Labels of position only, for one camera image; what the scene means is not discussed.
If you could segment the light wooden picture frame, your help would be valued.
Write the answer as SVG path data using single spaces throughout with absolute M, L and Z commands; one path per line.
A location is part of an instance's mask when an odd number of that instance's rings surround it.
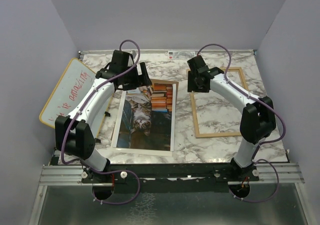
M 207 95 L 189 93 L 195 137 L 240 137 L 241 133 L 236 128 L 240 123 L 237 109 L 219 94 L 211 91 Z

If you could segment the cat and books photo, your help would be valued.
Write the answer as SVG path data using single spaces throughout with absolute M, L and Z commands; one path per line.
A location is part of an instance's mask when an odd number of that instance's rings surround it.
M 152 111 L 151 85 L 122 92 L 111 141 L 116 151 L 172 156 L 176 109 L 172 112 Z

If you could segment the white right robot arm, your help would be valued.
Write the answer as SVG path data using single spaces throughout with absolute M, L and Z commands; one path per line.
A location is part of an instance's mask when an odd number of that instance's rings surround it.
M 269 137 L 276 128 L 273 101 L 265 96 L 251 95 L 248 90 L 232 82 L 226 71 L 209 68 L 203 57 L 197 55 L 187 61 L 187 91 L 189 93 L 209 93 L 213 91 L 230 102 L 240 113 L 240 134 L 242 141 L 232 159 L 229 174 L 240 181 L 248 174 L 247 167 L 253 164 L 258 145 Z

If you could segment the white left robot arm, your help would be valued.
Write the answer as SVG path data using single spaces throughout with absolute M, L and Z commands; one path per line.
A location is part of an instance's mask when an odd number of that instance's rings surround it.
M 95 74 L 82 101 L 68 115 L 55 119 L 55 145 L 60 155 L 73 156 L 93 171 L 97 181 L 106 182 L 111 175 L 110 160 L 95 148 L 93 122 L 118 88 L 128 91 L 151 84 L 144 62 L 134 61 L 129 52 L 114 50 L 111 61 Z

